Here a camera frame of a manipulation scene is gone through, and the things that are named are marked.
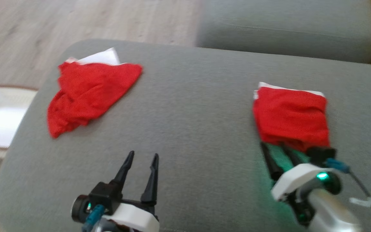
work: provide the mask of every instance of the crumpled red cloth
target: crumpled red cloth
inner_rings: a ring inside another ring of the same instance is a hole
[[[103,115],[142,72],[141,65],[132,63],[111,66],[64,62],[58,68],[60,91],[47,110],[48,131],[53,138]]]
[[[311,91],[272,87],[259,88],[253,102],[260,139],[274,145],[283,142],[302,152],[329,147],[326,98]]]

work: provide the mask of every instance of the white laundry basket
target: white laundry basket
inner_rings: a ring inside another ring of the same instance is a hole
[[[0,85],[0,158],[5,157],[16,129],[28,110],[37,89]]]

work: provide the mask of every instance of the white cable tie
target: white cable tie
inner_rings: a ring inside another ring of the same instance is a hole
[[[362,206],[362,207],[371,207],[371,197],[367,198],[367,201],[357,199],[355,197],[350,197],[350,203]]]

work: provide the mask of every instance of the gray fabric upholstery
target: gray fabric upholstery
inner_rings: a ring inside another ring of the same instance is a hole
[[[272,200],[252,115],[259,81],[324,92],[330,138],[371,191],[371,65],[272,54],[88,40],[59,58],[115,47],[143,75],[105,115],[50,138],[46,110],[57,69],[38,91],[0,171],[0,222],[7,232],[79,231],[70,208],[79,194],[109,181],[136,151],[124,195],[139,199],[160,154],[161,231],[297,232],[289,207]],[[371,231],[371,212],[342,176],[340,198]]]
[[[197,46],[371,62],[370,0],[207,0]]]

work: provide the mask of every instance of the blue cable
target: blue cable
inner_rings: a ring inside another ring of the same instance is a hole
[[[94,225],[101,219],[104,215],[105,207],[103,205],[96,205],[91,213],[88,215],[85,220],[84,225],[82,226],[82,232],[91,232]]]
[[[335,160],[333,158],[328,158],[326,160],[326,166],[329,167],[329,168],[332,168],[332,169],[337,169],[342,173],[346,173],[346,174],[350,173],[350,166],[349,165],[347,165],[347,164],[345,164],[341,161]]]

